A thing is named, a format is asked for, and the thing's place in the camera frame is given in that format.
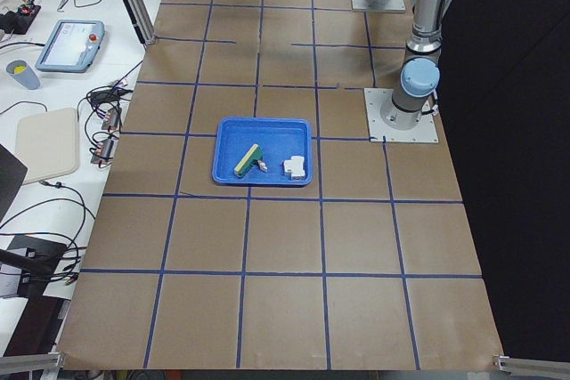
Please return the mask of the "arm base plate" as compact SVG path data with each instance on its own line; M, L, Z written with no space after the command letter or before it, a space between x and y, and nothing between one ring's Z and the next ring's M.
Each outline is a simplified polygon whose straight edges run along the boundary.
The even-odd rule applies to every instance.
M403 112L393 103L390 88L364 88L372 142L438 143L434 114L428 101L419 111Z

